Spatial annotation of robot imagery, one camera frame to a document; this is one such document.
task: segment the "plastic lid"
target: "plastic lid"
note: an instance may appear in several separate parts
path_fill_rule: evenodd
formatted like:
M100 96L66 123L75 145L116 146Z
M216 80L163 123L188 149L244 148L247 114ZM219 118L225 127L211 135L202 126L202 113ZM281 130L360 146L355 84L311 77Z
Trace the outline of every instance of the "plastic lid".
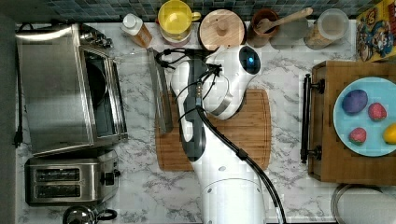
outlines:
M330 40L342 38L349 29L347 14L338 8L324 11L318 19L320 34Z
M128 14L122 23L126 28L132 29L136 25L136 16L134 14Z

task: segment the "tile backsplash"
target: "tile backsplash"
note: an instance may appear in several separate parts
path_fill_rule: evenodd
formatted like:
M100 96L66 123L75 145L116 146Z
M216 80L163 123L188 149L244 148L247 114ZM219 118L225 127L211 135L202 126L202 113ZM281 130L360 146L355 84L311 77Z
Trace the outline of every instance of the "tile backsplash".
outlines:
M155 21L166 0L42 0L68 21L120 21L133 13L143 21ZM313 18L332 7L340 8L354 18L372 7L378 0L183 0L192 11L203 16L210 11L226 8L248 21L263 7L271 8L284 17L304 7L314 9Z

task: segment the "blue plate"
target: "blue plate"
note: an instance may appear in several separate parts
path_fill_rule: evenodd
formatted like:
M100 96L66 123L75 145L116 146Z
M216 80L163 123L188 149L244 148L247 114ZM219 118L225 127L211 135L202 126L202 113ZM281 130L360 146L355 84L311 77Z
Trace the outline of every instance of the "blue plate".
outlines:
M367 106L356 115L348 115L342 103L344 97L354 90L367 92ZM368 157L384 156L396 149L396 145L385 143L382 133L391 123L396 122L396 86L380 77L365 77L349 84L335 101L333 111L334 128L343 143L352 151ZM381 121L372 121L368 114L370 104L379 102L387 110L388 116ZM357 146L349 141L349 134L355 128L366 130L366 141Z

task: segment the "yellow fruit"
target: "yellow fruit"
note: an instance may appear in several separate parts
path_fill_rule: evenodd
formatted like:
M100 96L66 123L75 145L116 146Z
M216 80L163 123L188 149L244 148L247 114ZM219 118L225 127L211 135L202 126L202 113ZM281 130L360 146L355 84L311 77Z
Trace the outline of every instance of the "yellow fruit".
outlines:
M396 144L396 123L392 123L382 134L384 141L388 144Z

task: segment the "bottle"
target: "bottle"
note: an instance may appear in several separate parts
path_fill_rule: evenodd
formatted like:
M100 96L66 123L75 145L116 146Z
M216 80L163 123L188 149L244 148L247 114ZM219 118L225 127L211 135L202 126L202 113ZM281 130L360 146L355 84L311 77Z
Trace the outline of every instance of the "bottle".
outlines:
M125 16L122 21L121 29L125 33L129 34L132 41L134 41L138 46L144 49L149 47L152 35L143 21L134 14L130 13Z

